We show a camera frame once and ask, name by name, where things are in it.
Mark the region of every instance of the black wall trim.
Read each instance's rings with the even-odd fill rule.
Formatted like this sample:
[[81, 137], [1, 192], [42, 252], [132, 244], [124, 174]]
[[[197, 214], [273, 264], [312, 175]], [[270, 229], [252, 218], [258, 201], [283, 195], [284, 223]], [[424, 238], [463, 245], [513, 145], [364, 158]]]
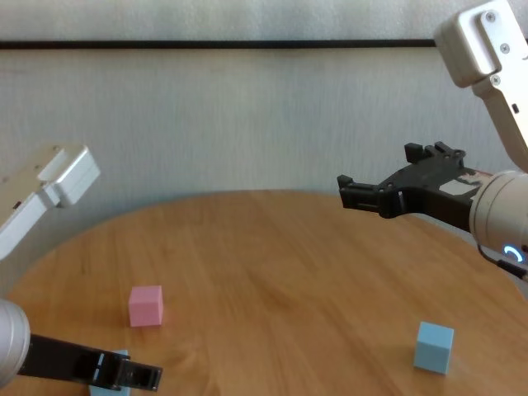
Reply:
[[0, 41], [0, 50], [303, 50], [431, 48], [434, 40], [109, 40]]

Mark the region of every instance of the round table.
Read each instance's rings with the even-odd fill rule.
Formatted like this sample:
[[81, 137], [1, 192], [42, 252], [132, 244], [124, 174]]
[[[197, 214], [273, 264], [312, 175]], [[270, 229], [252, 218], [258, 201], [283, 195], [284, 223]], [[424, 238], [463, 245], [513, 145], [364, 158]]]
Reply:
[[[162, 326], [129, 326], [135, 285], [163, 286]], [[337, 196], [224, 193], [126, 214], [50, 252], [9, 299], [33, 333], [160, 365], [159, 395], [528, 393], [528, 305], [508, 277], [434, 225]], [[413, 367], [421, 321], [455, 330], [447, 375]], [[0, 394], [87, 387], [19, 376]]]

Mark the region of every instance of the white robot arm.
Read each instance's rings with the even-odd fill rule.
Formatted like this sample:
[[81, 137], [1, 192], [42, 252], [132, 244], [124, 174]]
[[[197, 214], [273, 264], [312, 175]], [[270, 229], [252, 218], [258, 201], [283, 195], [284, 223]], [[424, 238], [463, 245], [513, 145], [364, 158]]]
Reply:
[[[74, 205], [100, 174], [87, 147], [56, 144], [0, 185], [0, 260], [49, 209]], [[31, 334], [17, 305], [0, 299], [0, 388], [15, 375], [67, 380], [119, 390], [157, 390], [162, 369], [110, 351]]]
[[[435, 41], [459, 87], [481, 97], [511, 160], [528, 172], [528, 45], [506, 0], [459, 12], [442, 23]], [[528, 254], [528, 175], [491, 176], [464, 167], [465, 152], [438, 142], [405, 146], [412, 165], [379, 185], [338, 180], [343, 206], [393, 218], [423, 213], [471, 232], [479, 251], [528, 281], [528, 270], [483, 253], [490, 248], [523, 262]]]
[[[459, 87], [481, 97], [511, 160], [528, 172], [528, 44], [506, 0], [459, 12], [435, 41]], [[528, 252], [528, 175], [501, 172], [478, 191], [469, 227], [477, 243], [513, 254]]]

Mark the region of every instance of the cable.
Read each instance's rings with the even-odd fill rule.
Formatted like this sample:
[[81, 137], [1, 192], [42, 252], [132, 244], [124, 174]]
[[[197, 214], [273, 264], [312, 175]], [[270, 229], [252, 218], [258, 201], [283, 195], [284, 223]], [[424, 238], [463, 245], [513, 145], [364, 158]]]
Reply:
[[519, 266], [516, 266], [514, 264], [511, 264], [510, 262], [506, 262], [504, 260], [494, 260], [490, 256], [488, 256], [484, 251], [482, 250], [482, 247], [480, 245], [477, 245], [478, 252], [482, 257], [484, 257], [486, 260], [491, 262], [492, 264], [495, 264], [502, 270], [506, 271], [509, 274], [512, 274], [516, 278], [519, 278], [521, 281], [528, 283], [528, 270], [525, 268], [521, 268]]

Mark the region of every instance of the cube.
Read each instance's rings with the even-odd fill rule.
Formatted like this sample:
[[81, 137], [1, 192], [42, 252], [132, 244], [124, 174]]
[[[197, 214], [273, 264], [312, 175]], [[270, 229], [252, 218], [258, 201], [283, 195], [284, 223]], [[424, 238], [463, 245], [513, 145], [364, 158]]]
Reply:
[[[115, 353], [120, 353], [121, 355], [128, 355], [127, 350], [114, 351]], [[130, 396], [130, 388], [122, 387], [121, 390], [111, 390], [98, 388], [97, 386], [89, 386], [90, 396]]]
[[455, 330], [433, 323], [421, 322], [418, 330], [414, 366], [447, 374]]
[[162, 286], [132, 288], [129, 298], [130, 326], [159, 326], [163, 319]]

